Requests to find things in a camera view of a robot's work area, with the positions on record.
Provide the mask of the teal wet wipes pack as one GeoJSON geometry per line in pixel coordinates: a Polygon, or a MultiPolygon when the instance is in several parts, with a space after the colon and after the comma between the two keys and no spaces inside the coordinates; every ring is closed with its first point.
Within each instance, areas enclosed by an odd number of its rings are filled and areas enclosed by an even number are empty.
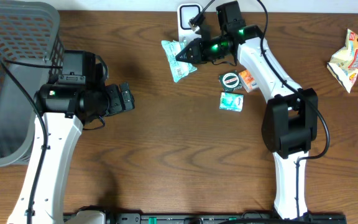
{"type": "Polygon", "coordinates": [[[179,62],[176,56],[185,48],[187,42],[162,40],[161,45],[167,56],[172,78],[177,83],[182,78],[188,76],[190,73],[197,71],[197,68],[186,62],[179,62]]]}

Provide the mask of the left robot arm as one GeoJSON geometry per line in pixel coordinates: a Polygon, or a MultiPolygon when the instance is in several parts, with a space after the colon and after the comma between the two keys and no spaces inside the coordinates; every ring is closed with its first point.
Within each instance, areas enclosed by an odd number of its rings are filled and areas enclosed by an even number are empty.
{"type": "Polygon", "coordinates": [[[34,109],[32,153],[8,223],[64,223],[63,203],[76,144],[85,125],[135,108],[128,83],[106,85],[108,66],[94,53],[66,50],[58,80],[44,84],[34,109]]]}

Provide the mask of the teal tissue pack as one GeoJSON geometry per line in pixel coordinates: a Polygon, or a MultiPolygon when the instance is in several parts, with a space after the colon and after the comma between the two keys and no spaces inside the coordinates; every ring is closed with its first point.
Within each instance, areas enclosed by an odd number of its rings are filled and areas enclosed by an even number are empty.
{"type": "Polygon", "coordinates": [[[235,93],[222,92],[220,97],[219,108],[221,110],[229,110],[241,112],[244,102],[244,96],[235,93]]]}

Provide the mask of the orange snack packet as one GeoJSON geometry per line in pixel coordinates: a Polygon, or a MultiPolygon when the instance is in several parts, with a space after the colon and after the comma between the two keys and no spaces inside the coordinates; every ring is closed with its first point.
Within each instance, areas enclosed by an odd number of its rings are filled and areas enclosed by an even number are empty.
{"type": "Polygon", "coordinates": [[[244,70],[239,72],[239,78],[246,92],[249,93],[259,88],[250,71],[244,70]]]}

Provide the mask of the dark green round-logo box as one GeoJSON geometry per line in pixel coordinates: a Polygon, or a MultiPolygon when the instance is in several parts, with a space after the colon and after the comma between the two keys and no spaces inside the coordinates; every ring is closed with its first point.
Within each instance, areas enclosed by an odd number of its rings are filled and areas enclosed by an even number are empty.
{"type": "Polygon", "coordinates": [[[234,92],[242,88],[239,73],[235,70],[220,75],[218,80],[223,88],[223,92],[234,92]]]}

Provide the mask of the white blue-edged snack bag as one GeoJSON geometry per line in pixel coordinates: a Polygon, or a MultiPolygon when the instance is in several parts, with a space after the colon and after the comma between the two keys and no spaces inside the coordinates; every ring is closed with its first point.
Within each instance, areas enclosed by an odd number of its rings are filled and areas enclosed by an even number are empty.
{"type": "Polygon", "coordinates": [[[344,47],[331,56],[327,69],[350,93],[358,77],[358,34],[347,29],[344,47]]]}

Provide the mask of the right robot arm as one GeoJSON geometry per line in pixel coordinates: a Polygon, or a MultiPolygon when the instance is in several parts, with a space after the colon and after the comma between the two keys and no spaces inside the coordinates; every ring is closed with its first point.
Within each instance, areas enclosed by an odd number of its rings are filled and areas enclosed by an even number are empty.
{"type": "Polygon", "coordinates": [[[267,30],[247,25],[237,1],[218,6],[216,12],[220,35],[209,36],[202,26],[204,14],[199,13],[189,23],[201,36],[179,52],[176,60],[214,63],[231,54],[234,63],[250,71],[266,101],[261,132],[275,161],[275,213],[282,220],[306,221],[305,169],[320,116],[317,94],[312,88],[302,88],[286,73],[270,50],[267,30]]]}

